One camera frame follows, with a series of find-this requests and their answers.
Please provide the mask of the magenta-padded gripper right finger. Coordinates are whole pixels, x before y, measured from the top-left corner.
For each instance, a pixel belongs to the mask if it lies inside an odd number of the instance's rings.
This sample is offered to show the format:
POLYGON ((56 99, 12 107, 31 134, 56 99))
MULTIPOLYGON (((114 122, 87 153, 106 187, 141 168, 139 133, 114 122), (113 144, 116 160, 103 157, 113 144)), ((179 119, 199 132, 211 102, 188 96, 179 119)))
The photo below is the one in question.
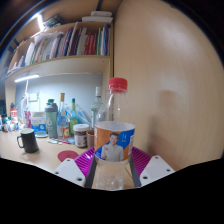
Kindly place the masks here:
POLYGON ((136 147, 132 149, 129 164, 136 188, 174 173, 174 170, 159 155, 150 156, 136 147))

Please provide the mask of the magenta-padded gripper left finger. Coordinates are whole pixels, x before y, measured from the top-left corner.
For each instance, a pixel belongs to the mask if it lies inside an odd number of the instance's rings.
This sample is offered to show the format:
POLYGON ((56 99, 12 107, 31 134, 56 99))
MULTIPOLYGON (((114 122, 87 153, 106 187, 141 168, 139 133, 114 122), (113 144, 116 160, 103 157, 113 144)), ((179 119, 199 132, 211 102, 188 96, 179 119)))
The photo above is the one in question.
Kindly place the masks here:
POLYGON ((91 148, 77 158, 66 158, 54 174, 84 188, 91 188, 96 170, 94 149, 91 148))

